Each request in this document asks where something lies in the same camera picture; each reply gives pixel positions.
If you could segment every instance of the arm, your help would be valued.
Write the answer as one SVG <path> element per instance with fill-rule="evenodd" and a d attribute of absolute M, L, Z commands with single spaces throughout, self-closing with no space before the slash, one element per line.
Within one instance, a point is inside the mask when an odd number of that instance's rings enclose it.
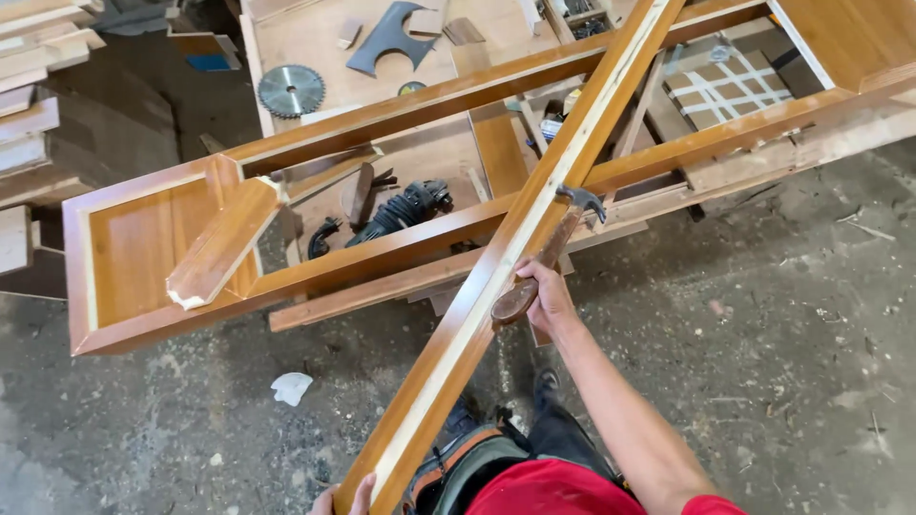
<path fill-rule="evenodd" d="M 528 312 L 556 344 L 601 439 L 650 515 L 679 515 L 688 500 L 714 494 L 690 447 L 620 375 L 575 314 L 562 278 L 537 261 L 519 262 L 520 277 L 539 283 Z"/>

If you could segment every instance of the cardboard box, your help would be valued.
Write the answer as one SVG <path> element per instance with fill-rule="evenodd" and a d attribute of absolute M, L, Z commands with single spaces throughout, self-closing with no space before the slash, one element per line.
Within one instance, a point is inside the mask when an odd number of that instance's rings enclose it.
<path fill-rule="evenodd" d="M 696 130 L 794 100 L 763 52 L 734 50 L 725 62 L 669 77 L 665 92 Z"/>

